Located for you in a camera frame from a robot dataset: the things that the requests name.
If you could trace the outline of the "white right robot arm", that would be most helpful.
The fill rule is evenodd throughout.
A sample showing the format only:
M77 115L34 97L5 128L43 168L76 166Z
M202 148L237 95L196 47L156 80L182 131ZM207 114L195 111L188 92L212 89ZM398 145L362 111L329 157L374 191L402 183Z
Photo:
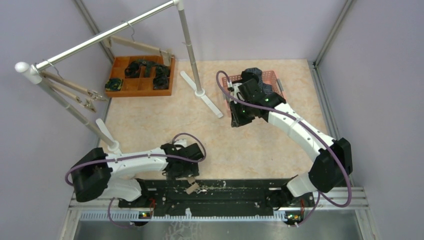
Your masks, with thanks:
M238 128L255 119L285 132L309 156L313 164L309 172L292 178L284 187L281 199L295 206L303 194L330 192L352 173L352 149L345 138L335 139L313 127L298 115L286 99L263 82L259 69L247 69L236 78L223 78L231 113L231 126Z

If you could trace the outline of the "beige hanger of black underwear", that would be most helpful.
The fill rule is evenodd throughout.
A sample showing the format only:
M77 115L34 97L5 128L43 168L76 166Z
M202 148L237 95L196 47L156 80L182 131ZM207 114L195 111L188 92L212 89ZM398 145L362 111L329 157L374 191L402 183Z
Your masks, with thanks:
M153 45L149 45L149 44L146 44L146 43L143 43L143 42L135 41L135 39L134 39L134 34L135 34L134 27L128 21L123 21L123 23L126 23L128 26L130 26L132 31L133 31L133 33L131 35L131 39L120 37L120 36L117 36L117 35L112 35L112 36L102 40L102 43L107 48L111 48L112 42L114 42L114 43L122 45L122 46L130 47L130 48L133 48L135 50L139 50L139 51L143 51L143 52L153 54L155 56L159 56L159 57L162 58L163 64L165 66L167 66L167 67L171 66L174 54L172 53L172 51L170 49L163 50L163 49L156 47L156 46L153 46Z

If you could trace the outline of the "navy white striped underwear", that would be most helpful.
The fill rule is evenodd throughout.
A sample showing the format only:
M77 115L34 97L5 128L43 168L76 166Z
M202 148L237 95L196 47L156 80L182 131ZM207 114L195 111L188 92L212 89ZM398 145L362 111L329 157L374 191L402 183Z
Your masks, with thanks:
M263 71L257 67L247 68L241 72L241 78L243 81L255 79L258 86L263 90L265 94L273 92L273 87L263 81Z

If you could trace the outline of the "beige hanger of navy underwear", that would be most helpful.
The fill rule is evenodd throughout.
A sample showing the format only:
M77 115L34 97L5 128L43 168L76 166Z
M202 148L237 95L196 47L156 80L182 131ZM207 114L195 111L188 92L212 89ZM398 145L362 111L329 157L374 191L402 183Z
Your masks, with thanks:
M196 179L191 176L191 177L187 177L186 180L188 181L188 183L190 184L190 186L185 190L185 192L190 195L193 192L197 191L200 189L199 184L196 182Z

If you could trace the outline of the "beige hanger of striped underwear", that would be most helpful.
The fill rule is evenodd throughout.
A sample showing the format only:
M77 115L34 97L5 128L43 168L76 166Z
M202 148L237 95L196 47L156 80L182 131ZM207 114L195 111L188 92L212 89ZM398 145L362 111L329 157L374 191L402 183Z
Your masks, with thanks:
M58 82L49 80L49 84L55 91L57 91L57 92L63 94L64 96L70 98L71 100L75 101L80 106L84 107L85 109L87 109L87 110L89 110L93 113L97 112L96 107L93 104L93 99L91 99L90 97L87 96L87 98L85 98L85 100L83 100L81 97L79 97L75 93L72 93L69 90L66 90L65 89L66 86L64 86L64 85L62 85Z

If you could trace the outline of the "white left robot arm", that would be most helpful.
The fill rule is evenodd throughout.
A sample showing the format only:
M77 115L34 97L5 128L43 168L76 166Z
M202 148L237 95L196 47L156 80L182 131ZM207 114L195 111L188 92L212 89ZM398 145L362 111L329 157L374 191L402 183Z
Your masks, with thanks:
M65 180L73 186L79 203L118 198L144 207L149 203L150 193L133 178L136 174L163 172L172 180L196 177L198 164L205 158L202 144L188 144L185 139L133 153L106 153L103 148L96 147L71 167Z

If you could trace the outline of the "beige clip hanger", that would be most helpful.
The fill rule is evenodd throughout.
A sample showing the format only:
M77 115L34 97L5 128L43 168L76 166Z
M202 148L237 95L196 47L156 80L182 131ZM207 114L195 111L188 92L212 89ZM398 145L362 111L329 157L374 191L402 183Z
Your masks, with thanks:
M63 78L59 75L53 74L53 73L48 72L48 71L42 71L40 73L40 75L42 77L53 80L53 81L55 81L59 84L62 84L62 85L66 86L66 87L68 87L72 90L75 90L75 91L77 91L77 92L79 92L83 95L86 95L86 96L90 97L92 100L106 101L106 98L104 96L102 96L101 94L99 94L97 91L85 88L85 87L78 85L78 84L76 84L76 83L74 83L70 80L67 80L67 79L65 79L65 78Z

